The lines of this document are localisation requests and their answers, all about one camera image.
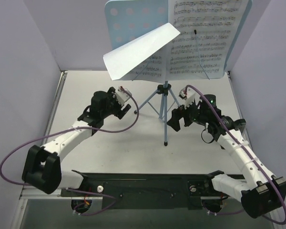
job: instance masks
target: music notes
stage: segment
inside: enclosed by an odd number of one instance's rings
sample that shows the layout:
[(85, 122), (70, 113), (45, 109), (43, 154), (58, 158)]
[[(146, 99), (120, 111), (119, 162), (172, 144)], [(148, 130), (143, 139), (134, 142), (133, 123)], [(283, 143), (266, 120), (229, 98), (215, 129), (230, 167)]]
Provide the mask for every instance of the music notes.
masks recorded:
[(202, 67), (210, 78), (221, 77), (248, 0), (169, 0), (169, 4), (169, 22), (180, 34), (170, 43), (168, 78), (195, 74), (205, 79)]
[(174, 5), (174, 15), (185, 13), (237, 12), (241, 6), (242, 0), (176, 1)]
[(158, 79), (164, 77), (162, 71), (165, 68), (163, 64), (164, 49), (160, 49), (152, 56), (144, 60), (141, 64), (137, 65), (130, 72), (126, 74), (126, 79), (144, 79), (150, 81), (158, 81)]

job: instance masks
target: white paper page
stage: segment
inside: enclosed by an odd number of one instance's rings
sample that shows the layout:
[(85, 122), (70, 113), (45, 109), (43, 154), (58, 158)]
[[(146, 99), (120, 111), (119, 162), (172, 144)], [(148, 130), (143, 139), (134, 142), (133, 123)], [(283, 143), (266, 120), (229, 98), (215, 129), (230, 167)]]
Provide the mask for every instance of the white paper page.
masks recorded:
[(166, 75), (166, 46), (159, 49), (153, 55), (133, 68), (120, 80), (145, 80), (157, 83), (165, 82)]
[(121, 79), (129, 71), (134, 69), (137, 65), (145, 61), (148, 57), (153, 55), (158, 50), (160, 50), (163, 46), (165, 46), (178, 35), (179, 31), (170, 23), (167, 23), (105, 54), (103, 56), (103, 60), (111, 79)]
[(168, 45), (167, 80), (207, 79), (200, 67), (197, 41), (201, 63), (209, 78), (221, 78), (248, 1), (169, 0), (168, 21), (180, 35)]

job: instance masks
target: music stand tripod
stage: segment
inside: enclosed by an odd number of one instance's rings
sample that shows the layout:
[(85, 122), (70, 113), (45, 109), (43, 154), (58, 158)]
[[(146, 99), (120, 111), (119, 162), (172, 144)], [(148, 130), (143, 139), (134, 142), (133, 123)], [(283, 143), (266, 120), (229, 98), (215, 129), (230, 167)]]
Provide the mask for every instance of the music stand tripod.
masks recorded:
[[(149, 104), (152, 109), (159, 115), (159, 119), (161, 119), (164, 122), (164, 145), (167, 146), (167, 112), (172, 108), (172, 106), (176, 103), (179, 107), (180, 104), (174, 95), (173, 91), (171, 90), (171, 85), (168, 83), (168, 81), (165, 81), (164, 84), (158, 85), (157, 89), (139, 106), (139, 110), (145, 106), (145, 104)], [(173, 104), (171, 107), (167, 110), (167, 96), (168, 93), (170, 93), (174, 99)], [(154, 106), (149, 102), (151, 98), (153, 98), (156, 94), (161, 94), (161, 105), (160, 105), (160, 112), (158, 112)]]

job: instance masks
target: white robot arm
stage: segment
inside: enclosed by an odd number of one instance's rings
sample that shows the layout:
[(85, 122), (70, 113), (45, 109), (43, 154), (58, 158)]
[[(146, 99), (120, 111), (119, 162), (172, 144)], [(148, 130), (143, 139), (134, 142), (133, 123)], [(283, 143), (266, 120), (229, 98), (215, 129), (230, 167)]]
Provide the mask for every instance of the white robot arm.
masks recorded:
[(29, 149), (22, 180), (47, 194), (57, 188), (79, 188), (85, 176), (77, 171), (61, 171), (62, 160), (83, 140), (93, 136), (101, 128), (106, 117), (114, 115), (122, 119), (131, 106), (122, 107), (129, 100), (127, 89), (111, 87), (108, 92), (97, 91), (82, 115), (73, 123), (71, 130), (54, 140)]
[[(193, 89), (184, 88), (179, 93), (179, 96), (185, 100), (185, 103), (172, 111), (172, 118), (167, 124), (175, 131), (179, 131), (179, 120), (183, 118), (184, 126), (189, 126), (192, 123), (205, 126), (205, 130), (231, 156), (245, 178), (245, 182), (242, 182), (229, 177), (222, 171), (216, 171), (209, 174), (210, 188), (225, 193), (241, 202), (245, 211), (253, 218), (281, 207), (277, 194), (260, 169), (255, 165), (255, 162), (272, 179), (283, 198), (286, 196), (286, 180), (283, 177), (277, 178), (268, 170), (256, 157), (249, 147), (249, 143), (243, 139), (242, 133), (245, 129), (245, 120), (239, 119), (233, 121), (230, 117), (221, 115), (221, 110), (216, 106), (215, 95), (204, 95), (231, 135), (240, 143), (238, 144), (221, 127), (213, 111), (202, 100), (202, 97), (200, 97), (198, 104), (195, 103), (195, 91)], [(243, 147), (246, 148), (251, 157), (245, 152)]]

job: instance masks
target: white enclosure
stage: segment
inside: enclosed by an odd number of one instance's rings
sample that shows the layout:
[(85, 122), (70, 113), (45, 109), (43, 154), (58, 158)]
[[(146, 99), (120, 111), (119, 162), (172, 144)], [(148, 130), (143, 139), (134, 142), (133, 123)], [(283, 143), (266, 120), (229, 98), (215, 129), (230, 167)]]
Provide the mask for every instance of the white enclosure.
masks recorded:
[[(105, 70), (106, 1), (0, 0), (0, 162), (44, 134), (61, 70)], [(255, 154), (286, 178), (286, 0), (253, 1), (227, 69)], [(20, 181), (27, 149), (6, 163), (9, 178)], [(0, 178), (0, 229), (21, 188)]]

